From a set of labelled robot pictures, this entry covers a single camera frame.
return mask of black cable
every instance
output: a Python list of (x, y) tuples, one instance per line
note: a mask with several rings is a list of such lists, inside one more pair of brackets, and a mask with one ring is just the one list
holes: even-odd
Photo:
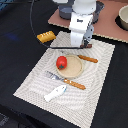
[(25, 4), (25, 3), (32, 3), (32, 1), (26, 1), (26, 2), (0, 2), (2, 4)]
[(40, 44), (44, 45), (44, 46), (47, 47), (47, 48), (52, 48), (52, 49), (83, 49), (83, 47), (50, 47), (50, 46), (48, 46), (48, 45), (43, 44), (43, 43), (36, 37), (35, 31), (34, 31), (34, 29), (33, 29), (33, 24), (32, 24), (32, 9), (33, 9), (33, 4), (34, 4), (34, 2), (35, 2), (35, 1), (32, 0), (31, 7), (30, 7), (30, 25), (31, 25), (31, 29), (32, 29), (32, 32), (33, 32), (35, 38), (37, 39), (37, 41), (38, 41)]
[[(18, 128), (20, 128), (20, 124), (21, 124), (21, 123), (18, 122)], [(28, 126), (25, 126), (25, 128), (31, 128), (31, 126), (32, 126), (32, 125), (28, 125)]]

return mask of black table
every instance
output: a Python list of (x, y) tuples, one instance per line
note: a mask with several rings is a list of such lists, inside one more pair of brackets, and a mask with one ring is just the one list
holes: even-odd
[[(32, 20), (36, 34), (70, 32), (48, 24), (57, 9), (52, 0), (34, 4)], [(15, 96), (29, 72), (46, 51), (35, 39), (29, 21), (30, 4), (9, 5), (0, 12), (0, 105), (31, 116), (53, 128), (77, 126)], [(128, 128), (128, 44), (93, 36), (115, 45), (91, 128)]]

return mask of red tomato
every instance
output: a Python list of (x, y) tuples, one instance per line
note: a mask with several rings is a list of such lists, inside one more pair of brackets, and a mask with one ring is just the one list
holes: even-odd
[(58, 69), (65, 69), (67, 67), (67, 58), (65, 56), (58, 57), (56, 66)]

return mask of white robot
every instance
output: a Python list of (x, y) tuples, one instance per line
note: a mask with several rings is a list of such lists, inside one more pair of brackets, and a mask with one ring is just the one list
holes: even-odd
[(94, 27), (92, 26), (93, 13), (96, 10), (96, 0), (53, 0), (57, 4), (71, 5), (73, 12), (69, 29), (72, 47), (86, 47), (92, 38)]

